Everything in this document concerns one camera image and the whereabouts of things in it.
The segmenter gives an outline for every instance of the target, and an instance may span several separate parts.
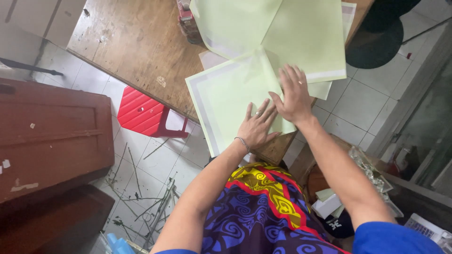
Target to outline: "colorful patterned fabric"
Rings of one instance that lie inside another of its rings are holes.
[[[207,215],[205,254],[340,254],[292,176],[267,163],[236,170]]]

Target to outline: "blue plastic object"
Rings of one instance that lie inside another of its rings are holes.
[[[123,238],[116,238],[113,233],[107,235],[108,243],[113,254],[135,254],[130,245]]]

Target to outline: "right hand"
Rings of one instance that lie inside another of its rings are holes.
[[[295,66],[285,64],[284,69],[279,68],[282,87],[284,88],[284,102],[274,92],[268,92],[281,116],[298,125],[312,118],[311,99],[308,93],[306,76]]]

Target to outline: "hand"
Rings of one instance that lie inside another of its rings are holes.
[[[270,99],[265,99],[255,115],[251,115],[253,104],[246,109],[245,120],[240,125],[237,136],[243,138],[250,149],[256,149],[276,137],[279,132],[268,133],[270,126],[278,115],[275,104],[267,108]]]
[[[282,87],[284,88],[284,102],[274,92],[268,92],[282,117],[297,126],[312,117],[311,99],[309,98],[306,76],[295,66],[284,65],[284,71],[279,68]]]

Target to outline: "red plastic stool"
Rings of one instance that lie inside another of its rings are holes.
[[[188,137],[185,132],[188,118],[185,118],[181,131],[166,129],[170,109],[156,100],[127,86],[122,94],[118,121],[126,129],[151,137]]]

